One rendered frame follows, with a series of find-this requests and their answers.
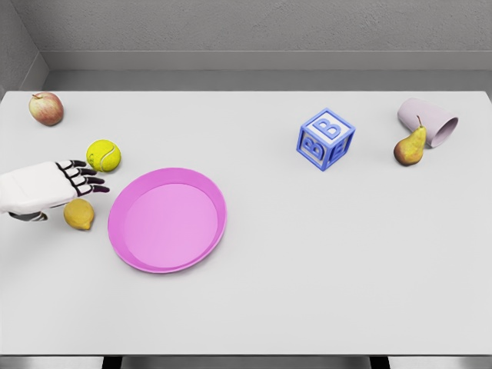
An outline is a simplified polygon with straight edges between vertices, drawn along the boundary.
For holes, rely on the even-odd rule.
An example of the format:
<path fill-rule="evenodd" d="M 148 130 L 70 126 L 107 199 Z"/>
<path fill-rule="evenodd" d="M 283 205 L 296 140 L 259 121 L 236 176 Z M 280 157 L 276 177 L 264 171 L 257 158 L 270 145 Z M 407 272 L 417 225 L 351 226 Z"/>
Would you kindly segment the red yellow apple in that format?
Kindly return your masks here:
<path fill-rule="evenodd" d="M 28 110 L 36 121 L 45 126 L 56 125 L 64 117 L 64 107 L 60 98 L 48 91 L 32 94 Z"/>

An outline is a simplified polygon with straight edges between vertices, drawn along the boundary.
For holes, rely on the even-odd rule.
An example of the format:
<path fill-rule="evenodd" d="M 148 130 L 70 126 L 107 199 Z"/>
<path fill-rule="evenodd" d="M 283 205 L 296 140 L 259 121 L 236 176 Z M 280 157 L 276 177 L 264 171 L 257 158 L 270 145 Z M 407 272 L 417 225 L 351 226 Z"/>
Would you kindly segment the yellow brown pear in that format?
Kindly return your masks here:
<path fill-rule="evenodd" d="M 424 155 L 427 129 L 422 125 L 418 115 L 418 127 L 406 138 L 400 140 L 394 147 L 394 157 L 403 166 L 417 164 Z"/>

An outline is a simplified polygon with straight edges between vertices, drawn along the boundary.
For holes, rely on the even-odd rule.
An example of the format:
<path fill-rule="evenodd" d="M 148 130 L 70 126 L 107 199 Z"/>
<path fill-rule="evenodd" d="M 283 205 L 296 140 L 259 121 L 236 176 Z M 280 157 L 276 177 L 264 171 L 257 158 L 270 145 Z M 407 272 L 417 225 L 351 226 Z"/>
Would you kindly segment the pink round plate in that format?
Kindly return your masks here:
<path fill-rule="evenodd" d="M 224 195 L 211 179 L 187 168 L 162 168 L 120 192 L 109 212 L 108 238 L 133 268 L 173 273 L 215 249 L 227 216 Z"/>

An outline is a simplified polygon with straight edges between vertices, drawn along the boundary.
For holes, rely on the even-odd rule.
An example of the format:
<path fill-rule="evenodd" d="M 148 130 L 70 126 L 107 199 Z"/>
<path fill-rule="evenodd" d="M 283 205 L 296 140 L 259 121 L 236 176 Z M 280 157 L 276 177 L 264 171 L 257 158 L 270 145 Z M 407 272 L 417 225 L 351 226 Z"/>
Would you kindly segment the yellow lemon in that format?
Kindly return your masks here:
<path fill-rule="evenodd" d="M 65 222 L 74 229 L 88 231 L 95 217 L 91 204 L 81 198 L 70 201 L 63 211 Z"/>

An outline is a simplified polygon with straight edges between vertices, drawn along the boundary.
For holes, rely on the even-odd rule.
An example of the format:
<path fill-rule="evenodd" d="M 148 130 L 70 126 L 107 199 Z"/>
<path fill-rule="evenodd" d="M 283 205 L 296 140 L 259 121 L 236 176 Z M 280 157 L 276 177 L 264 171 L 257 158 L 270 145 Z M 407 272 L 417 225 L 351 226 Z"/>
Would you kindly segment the pale lilac cup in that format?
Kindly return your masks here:
<path fill-rule="evenodd" d="M 431 148 L 441 145 L 458 124 L 457 116 L 419 98 L 404 101 L 397 111 L 397 117 L 410 132 L 422 124 L 427 130 L 426 144 Z"/>

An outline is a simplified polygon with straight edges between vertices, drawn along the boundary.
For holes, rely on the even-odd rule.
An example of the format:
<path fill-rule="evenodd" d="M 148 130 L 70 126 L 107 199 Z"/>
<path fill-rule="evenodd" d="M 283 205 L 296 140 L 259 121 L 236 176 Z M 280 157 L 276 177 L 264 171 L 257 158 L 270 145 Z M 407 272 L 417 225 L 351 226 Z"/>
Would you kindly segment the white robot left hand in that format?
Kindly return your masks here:
<path fill-rule="evenodd" d="M 0 175 L 0 214 L 45 221 L 44 210 L 91 193 L 108 193 L 105 180 L 79 160 L 46 161 Z"/>

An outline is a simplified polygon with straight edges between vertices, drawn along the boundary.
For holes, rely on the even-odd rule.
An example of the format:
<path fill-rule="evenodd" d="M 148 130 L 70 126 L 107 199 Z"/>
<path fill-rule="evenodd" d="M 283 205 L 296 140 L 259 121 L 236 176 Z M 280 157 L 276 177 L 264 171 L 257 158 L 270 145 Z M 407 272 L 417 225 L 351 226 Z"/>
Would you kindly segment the blue letter block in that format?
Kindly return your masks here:
<path fill-rule="evenodd" d="M 296 150 L 321 171 L 347 154 L 356 128 L 325 108 L 300 128 Z"/>

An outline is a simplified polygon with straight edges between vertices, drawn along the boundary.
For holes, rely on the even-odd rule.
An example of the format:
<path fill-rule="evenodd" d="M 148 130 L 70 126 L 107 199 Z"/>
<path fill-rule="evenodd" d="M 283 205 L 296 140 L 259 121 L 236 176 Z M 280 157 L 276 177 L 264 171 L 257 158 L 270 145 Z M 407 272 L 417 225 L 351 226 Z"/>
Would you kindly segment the yellow tennis ball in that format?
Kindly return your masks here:
<path fill-rule="evenodd" d="M 101 139 L 91 143 L 86 151 L 87 162 L 100 172 L 115 170 L 121 162 L 121 152 L 112 141 Z"/>

